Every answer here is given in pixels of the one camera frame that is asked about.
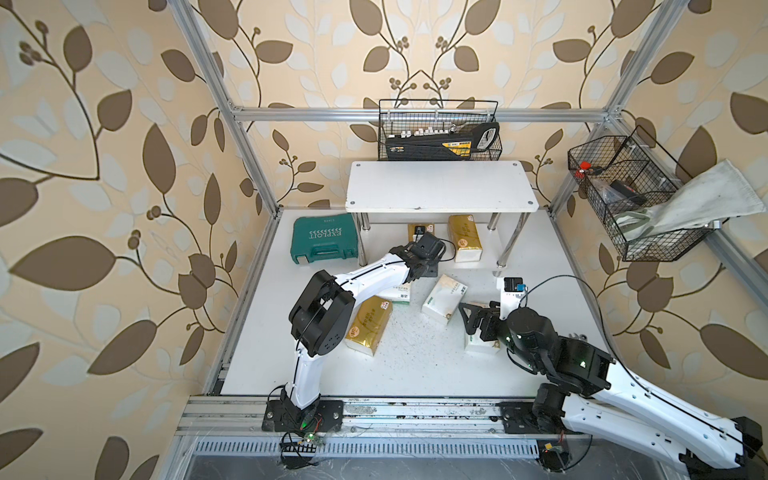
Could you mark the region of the gold tissue pack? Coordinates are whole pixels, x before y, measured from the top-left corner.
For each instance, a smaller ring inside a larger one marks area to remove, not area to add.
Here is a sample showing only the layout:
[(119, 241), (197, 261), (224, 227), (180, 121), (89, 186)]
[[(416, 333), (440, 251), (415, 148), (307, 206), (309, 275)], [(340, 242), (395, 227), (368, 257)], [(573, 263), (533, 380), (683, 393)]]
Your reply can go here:
[(344, 339), (345, 345), (355, 351), (374, 356), (393, 311), (393, 303), (379, 296), (365, 300)]
[(472, 215), (451, 215), (448, 221), (450, 240), (455, 245), (456, 263), (478, 262), (483, 246)]
[(434, 228), (435, 225), (432, 223), (411, 223), (408, 225), (408, 240), (417, 243), (424, 236), (426, 236), (428, 240), (433, 240)]

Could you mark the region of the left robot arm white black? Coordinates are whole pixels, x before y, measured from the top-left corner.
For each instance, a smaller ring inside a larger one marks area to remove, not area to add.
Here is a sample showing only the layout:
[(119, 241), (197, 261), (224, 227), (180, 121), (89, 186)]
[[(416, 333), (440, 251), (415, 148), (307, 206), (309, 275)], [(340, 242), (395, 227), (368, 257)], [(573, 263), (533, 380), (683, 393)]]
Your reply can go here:
[(389, 288), (421, 278), (445, 251), (443, 240), (425, 233), (357, 270), (313, 274), (288, 316), (297, 363), (286, 398), (294, 410), (303, 413), (316, 407), (325, 356), (346, 336), (355, 309)]

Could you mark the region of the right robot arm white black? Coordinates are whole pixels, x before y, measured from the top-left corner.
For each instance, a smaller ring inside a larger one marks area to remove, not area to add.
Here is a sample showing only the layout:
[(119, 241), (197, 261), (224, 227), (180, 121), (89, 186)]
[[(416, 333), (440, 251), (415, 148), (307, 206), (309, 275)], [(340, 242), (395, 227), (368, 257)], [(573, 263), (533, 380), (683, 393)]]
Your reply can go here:
[(764, 479), (762, 428), (708, 413), (652, 387), (604, 350), (559, 335), (527, 307), (459, 307), (465, 330), (497, 341), (524, 371), (545, 378), (531, 412), (540, 429), (609, 440), (665, 462), (691, 479)]

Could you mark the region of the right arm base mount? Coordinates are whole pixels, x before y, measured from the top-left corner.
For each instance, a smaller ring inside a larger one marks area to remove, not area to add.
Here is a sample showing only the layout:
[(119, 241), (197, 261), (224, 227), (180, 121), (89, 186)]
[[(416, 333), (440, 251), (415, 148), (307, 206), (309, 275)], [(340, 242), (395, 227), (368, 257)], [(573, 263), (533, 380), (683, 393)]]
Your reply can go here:
[(498, 403), (497, 407), (505, 434), (573, 434), (573, 431), (565, 429), (562, 425), (536, 417), (532, 412), (532, 402), (505, 401)]

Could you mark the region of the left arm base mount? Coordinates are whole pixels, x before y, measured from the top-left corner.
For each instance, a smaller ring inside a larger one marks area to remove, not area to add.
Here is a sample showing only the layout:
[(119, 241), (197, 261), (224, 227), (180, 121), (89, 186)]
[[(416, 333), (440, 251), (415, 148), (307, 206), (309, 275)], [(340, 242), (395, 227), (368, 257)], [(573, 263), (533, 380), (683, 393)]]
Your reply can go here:
[(269, 400), (261, 429), (265, 432), (300, 434), (338, 432), (344, 419), (344, 402), (317, 399), (304, 409), (296, 407), (289, 398)]

